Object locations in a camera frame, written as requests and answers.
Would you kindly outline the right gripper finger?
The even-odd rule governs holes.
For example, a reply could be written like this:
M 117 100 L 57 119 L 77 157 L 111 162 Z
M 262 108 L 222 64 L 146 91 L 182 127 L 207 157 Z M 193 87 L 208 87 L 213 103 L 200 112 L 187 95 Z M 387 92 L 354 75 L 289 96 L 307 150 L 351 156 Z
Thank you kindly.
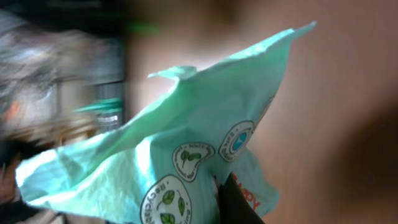
M 221 224 L 265 224 L 244 198 L 233 172 L 218 187 L 218 207 Z

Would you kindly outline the teal wet wipes pack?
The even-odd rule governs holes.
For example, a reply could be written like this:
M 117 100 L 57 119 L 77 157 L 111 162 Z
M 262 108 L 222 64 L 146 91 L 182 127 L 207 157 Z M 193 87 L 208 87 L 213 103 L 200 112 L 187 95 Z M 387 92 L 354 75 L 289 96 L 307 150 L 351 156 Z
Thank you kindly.
M 175 85 L 123 127 L 23 161 L 22 200 L 113 223 L 215 223 L 215 185 L 234 174 L 254 213 L 269 213 L 279 194 L 246 146 L 292 41 L 313 28 L 284 30 L 205 70 L 162 71 Z

